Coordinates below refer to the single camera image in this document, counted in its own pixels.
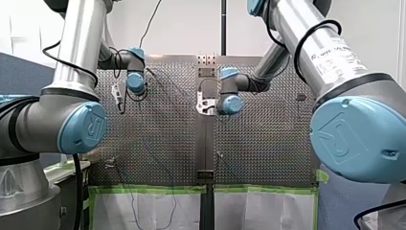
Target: metal bracket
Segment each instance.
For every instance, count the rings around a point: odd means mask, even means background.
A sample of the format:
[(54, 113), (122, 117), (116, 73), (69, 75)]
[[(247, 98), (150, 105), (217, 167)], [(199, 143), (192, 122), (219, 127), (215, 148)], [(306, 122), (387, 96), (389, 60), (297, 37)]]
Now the metal bracket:
[(215, 116), (216, 99), (203, 99), (203, 92), (197, 91), (197, 112), (206, 116)]
[(213, 170), (201, 170), (197, 171), (197, 183), (198, 184), (208, 184), (214, 182), (214, 171)]

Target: perforated metal panel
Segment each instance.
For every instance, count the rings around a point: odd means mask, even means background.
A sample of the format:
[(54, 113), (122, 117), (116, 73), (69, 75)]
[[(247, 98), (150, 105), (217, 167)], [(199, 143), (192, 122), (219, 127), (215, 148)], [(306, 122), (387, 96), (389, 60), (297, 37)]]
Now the perforated metal panel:
[[(216, 67), (235, 66), (251, 73), (259, 57), (217, 57)], [(196, 57), (149, 57), (148, 96), (127, 101), (120, 115), (111, 96), (113, 71), (100, 71), (98, 92), (108, 116), (107, 134), (96, 149), (94, 185), (125, 183), (196, 184)], [(298, 101), (298, 95), (306, 95)], [(217, 118), (214, 129), (215, 182), (310, 187), (318, 160), (311, 153), (309, 121), (313, 98), (290, 66), (271, 89), (254, 96), (241, 93), (245, 107), (236, 117)], [(122, 178), (107, 160), (117, 158)]]
[(92, 168), (92, 184), (121, 182), (107, 160), (117, 157), (125, 183), (175, 185), (195, 181), (194, 81), (196, 57), (149, 57), (147, 97), (127, 99), (125, 115), (115, 105), (111, 86), (113, 71), (99, 71), (98, 93), (107, 111), (108, 130), (101, 146), (101, 160)]
[[(221, 57), (217, 68), (235, 66), (252, 73), (258, 62), (257, 57)], [(318, 168), (308, 136), (314, 100), (293, 65), (272, 80), (268, 92), (240, 95), (243, 112), (217, 119), (216, 182), (312, 186)], [(303, 95), (305, 100), (298, 100)]]

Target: metal post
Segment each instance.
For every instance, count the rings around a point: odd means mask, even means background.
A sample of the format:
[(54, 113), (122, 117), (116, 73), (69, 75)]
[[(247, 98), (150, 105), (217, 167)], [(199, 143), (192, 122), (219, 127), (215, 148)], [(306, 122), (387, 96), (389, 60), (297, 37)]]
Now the metal post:
[[(106, 13), (104, 0), (70, 1), (58, 58), (96, 73)], [(94, 85), (93, 77), (59, 62), (53, 83), (46, 88), (80, 91), (97, 97)]]
[(221, 55), (227, 56), (227, 0), (221, 0)]
[[(214, 57), (198, 57), (198, 74), (196, 87), (201, 86), (204, 98), (215, 98), (217, 83), (215, 82)], [(196, 168), (197, 183), (206, 186), (206, 193), (200, 199), (200, 230), (214, 229), (214, 126), (215, 116), (197, 115)]]

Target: black cable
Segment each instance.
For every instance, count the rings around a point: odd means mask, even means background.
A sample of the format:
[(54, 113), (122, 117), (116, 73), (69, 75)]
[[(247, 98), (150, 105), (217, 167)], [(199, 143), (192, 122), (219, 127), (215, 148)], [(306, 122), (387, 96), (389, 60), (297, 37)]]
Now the black cable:
[(402, 199), (400, 201), (396, 201), (393, 203), (387, 203), (387, 204), (382, 204), (382, 205), (376, 206), (374, 208), (365, 210), (365, 211), (357, 214), (354, 217), (353, 222), (357, 229), (361, 229), (361, 226), (359, 225), (358, 220), (360, 220), (362, 217), (364, 217), (368, 214), (374, 213), (374, 212), (382, 211), (385, 209), (391, 209), (391, 208), (395, 208), (395, 207), (402, 206), (402, 205), (406, 205), (406, 199)]
[(302, 75), (302, 72), (300, 70), (299, 67), (299, 60), (300, 60), (300, 56), (301, 56), (301, 50), (305, 44), (305, 42), (307, 41), (307, 39), (309, 37), (311, 37), (313, 35), (313, 33), (315, 33), (317, 30), (319, 30), (320, 28), (323, 28), (326, 24), (333, 24), (337, 27), (337, 34), (340, 35), (341, 32), (343, 31), (341, 25), (339, 22), (337, 22), (336, 20), (332, 20), (332, 19), (327, 19), (324, 20), (314, 26), (312, 26), (310, 29), (308, 29), (308, 31), (304, 34), (304, 36), (302, 37), (302, 39), (299, 41), (298, 46), (296, 47), (296, 51), (295, 51), (295, 55), (293, 57), (293, 64), (295, 66), (295, 71), (296, 74), (299, 76), (299, 78), (306, 83), (304, 76)]
[(51, 59), (53, 59), (53, 60), (55, 60), (55, 61), (57, 61), (57, 62), (60, 62), (60, 63), (62, 63), (62, 64), (64, 64), (64, 65), (67, 65), (67, 66), (72, 67), (72, 68), (74, 68), (74, 69), (78, 69), (78, 70), (80, 70), (80, 71), (82, 71), (82, 72), (84, 72), (84, 73), (86, 73), (86, 74), (92, 76), (93, 79), (95, 80), (95, 88), (96, 88), (96, 86), (98, 86), (99, 79), (98, 79), (98, 76), (97, 76), (96, 74), (94, 74), (92, 71), (87, 70), (87, 69), (84, 69), (84, 68), (81, 68), (80, 66), (77, 66), (76, 64), (70, 63), (70, 62), (68, 62), (68, 61), (65, 61), (65, 60), (59, 59), (59, 58), (57, 58), (57, 57), (54, 57), (54, 56), (52, 56), (52, 55), (50, 55), (50, 54), (48, 53), (49, 50), (54, 49), (54, 48), (55, 48), (56, 46), (58, 46), (59, 44), (60, 44), (60, 41), (57, 42), (56, 44), (52, 45), (52, 46), (49, 46), (49, 47), (44, 48), (44, 49), (42, 50), (42, 53), (43, 53), (45, 56), (47, 56), (48, 58), (51, 58)]
[(119, 166), (118, 166), (118, 164), (117, 164), (117, 160), (114, 160), (113, 164), (114, 164), (114, 168), (116, 169), (117, 175), (118, 175), (118, 177), (119, 177), (119, 179), (120, 179), (120, 183), (121, 183), (123, 186), (126, 185), (127, 189), (129, 190), (129, 193), (130, 193), (130, 195), (131, 195), (131, 209), (132, 209), (132, 214), (133, 214), (133, 216), (134, 216), (135, 224), (137, 224), (138, 229), (144, 230), (144, 228), (142, 228), (142, 227), (140, 226), (140, 222), (139, 222), (138, 219), (137, 219), (137, 212), (135, 212), (135, 208), (134, 208), (135, 197), (134, 197), (134, 194), (132, 193), (132, 190), (131, 190), (131, 188), (129, 187), (129, 184), (128, 184), (128, 183), (124, 183), (124, 180), (123, 180), (123, 177), (122, 177), (122, 173), (121, 173), (120, 168), (119, 168)]
[(34, 96), (28, 96), (24, 98), (14, 99), (10, 102), (2, 104), (0, 106), (0, 121), (11, 112), (13, 109), (17, 108), (20, 104), (31, 101), (32, 103), (38, 102), (39, 98)]
[[(287, 57), (287, 62), (286, 62), (286, 64), (284, 65), (284, 67), (281, 69), (281, 71), (280, 71), (279, 73), (275, 74), (275, 75), (272, 77), (272, 79), (278, 77), (278, 76), (281, 75), (284, 71), (286, 71), (287, 67), (289, 66), (290, 59), (291, 59), (291, 57), (288, 56), (288, 57)], [(253, 80), (253, 79), (250, 77), (249, 74), (241, 74), (241, 75), (244, 75), (245, 77), (247, 77), (248, 80), (250, 81), (250, 84), (252, 83), (252, 84), (254, 85), (254, 87), (256, 88), (256, 92), (251, 92), (252, 95), (257, 96), (258, 93), (261, 93), (261, 92), (263, 92), (263, 91), (266, 89), (266, 88), (263, 88), (262, 90), (259, 91), (258, 83), (257, 83), (255, 80)]]
[(220, 80), (217, 80), (217, 79), (204, 79), (204, 80), (202, 80), (202, 81), (199, 83), (199, 87), (197, 88), (198, 91), (201, 91), (201, 90), (202, 90), (202, 84), (203, 84), (204, 81), (215, 81), (215, 82), (217, 82), (217, 83), (220, 82)]
[[(138, 107), (139, 107), (139, 109), (140, 109), (140, 113), (142, 113), (141, 105), (140, 105), (139, 103), (138, 103)], [(143, 129), (142, 127), (143, 127), (143, 120), (141, 120), (141, 129)], [(142, 140), (144, 149), (146, 149), (146, 151), (147, 151), (147, 154), (148, 154), (150, 157), (152, 157), (152, 159), (155, 161), (156, 164), (158, 164), (159, 167), (161, 167), (161, 169), (163, 169), (164, 171), (167, 172), (167, 174), (168, 174), (168, 176), (169, 176), (169, 179), (170, 179), (170, 186), (172, 187), (172, 197), (173, 197), (173, 201), (174, 201), (175, 204), (173, 205), (172, 212), (170, 213), (170, 218), (169, 218), (168, 225), (165, 226), (165, 227), (163, 227), (163, 228), (157, 228), (157, 229), (156, 229), (156, 230), (165, 230), (165, 229), (168, 229), (168, 228), (170, 227), (170, 225), (172, 224), (173, 214), (175, 213), (175, 210), (176, 210), (176, 207), (177, 207), (177, 200), (176, 200), (175, 193), (174, 193), (174, 179), (173, 179), (173, 175), (172, 175), (172, 172), (171, 172), (167, 167), (165, 167), (165, 166), (161, 163), (161, 161), (160, 161), (158, 158), (156, 158), (156, 157), (152, 154), (152, 151), (150, 150), (150, 147), (149, 147), (149, 145), (147, 144), (147, 141), (145, 140), (145, 138), (144, 138), (143, 135), (141, 136), (141, 140)]]
[(77, 182), (77, 207), (76, 207), (76, 214), (75, 214), (74, 230), (79, 230), (81, 212), (83, 210), (83, 178), (82, 178), (81, 169), (80, 169), (79, 155), (74, 154), (73, 157), (74, 157), (74, 163), (75, 163), (75, 174), (76, 174), (76, 182)]
[(162, 0), (159, 0), (159, 1), (158, 1), (158, 3), (156, 4), (155, 10), (153, 11), (153, 14), (152, 14), (151, 18), (149, 19), (149, 22), (148, 22), (148, 25), (147, 25), (147, 29), (146, 29), (146, 31), (144, 32), (144, 35), (141, 37), (141, 40), (140, 40), (140, 49), (141, 49), (142, 46), (143, 46), (144, 38), (147, 36), (147, 33), (148, 33), (148, 31), (149, 31), (149, 27), (150, 27), (150, 25), (151, 25), (151, 23), (152, 23), (153, 18), (155, 17), (155, 13), (158, 11), (159, 5), (161, 5), (161, 2), (162, 2)]
[(143, 96), (141, 96), (141, 99), (134, 99), (133, 97), (131, 97), (131, 95), (128, 93), (128, 90), (125, 90), (125, 94), (126, 96), (128, 96), (129, 99), (131, 99), (131, 101), (136, 102), (136, 103), (140, 103), (143, 100), (146, 99), (146, 97), (148, 96), (148, 86), (146, 84), (146, 91), (144, 92)]
[[(118, 51), (118, 50), (117, 50), (116, 48), (114, 48), (114, 47), (109, 47), (109, 48), (116, 52), (116, 54), (114, 54), (114, 65), (115, 65), (115, 68), (113, 69), (113, 75), (114, 75), (114, 78), (115, 78), (115, 79), (118, 79), (118, 78), (120, 77), (120, 74), (122, 73), (123, 57), (122, 57), (122, 55), (120, 54), (120, 51), (122, 51), (122, 50)], [(117, 56), (119, 56), (119, 59), (120, 59), (120, 66), (119, 66), (119, 63), (117, 62)]]
[(269, 27), (269, 9), (270, 9), (270, 5), (271, 5), (271, 0), (268, 1), (268, 6), (266, 7), (266, 11), (265, 11), (265, 13), (266, 13), (266, 15), (265, 15), (266, 32), (268, 32), (268, 35), (269, 35), (269, 37), (271, 37), (271, 40), (273, 42), (275, 42), (279, 46), (286, 49), (286, 46), (283, 43), (281, 43), (280, 41), (278, 41), (271, 33), (271, 28)]

